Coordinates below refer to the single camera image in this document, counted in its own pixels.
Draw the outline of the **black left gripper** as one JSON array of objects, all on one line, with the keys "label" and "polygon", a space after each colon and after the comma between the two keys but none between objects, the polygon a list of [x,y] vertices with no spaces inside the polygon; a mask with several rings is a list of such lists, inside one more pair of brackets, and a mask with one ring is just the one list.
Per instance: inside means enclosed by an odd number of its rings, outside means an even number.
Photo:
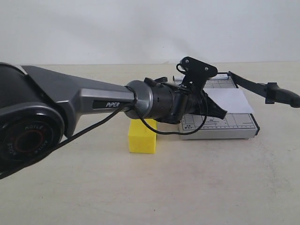
[{"label": "black left gripper", "polygon": [[207,115],[223,120],[227,110],[221,108],[205,91],[193,88],[188,98],[186,114]]}]

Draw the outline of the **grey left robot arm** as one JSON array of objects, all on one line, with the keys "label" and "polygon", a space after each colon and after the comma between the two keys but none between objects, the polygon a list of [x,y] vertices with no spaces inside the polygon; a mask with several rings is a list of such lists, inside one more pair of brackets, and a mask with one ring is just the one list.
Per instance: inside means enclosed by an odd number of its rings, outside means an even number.
[{"label": "grey left robot arm", "polygon": [[179,124],[187,114],[223,119],[226,110],[204,91],[211,74],[188,72],[182,84],[166,77],[127,85],[100,82],[36,66],[0,65],[0,177],[32,166],[80,137],[87,114],[123,112],[131,119]]}]

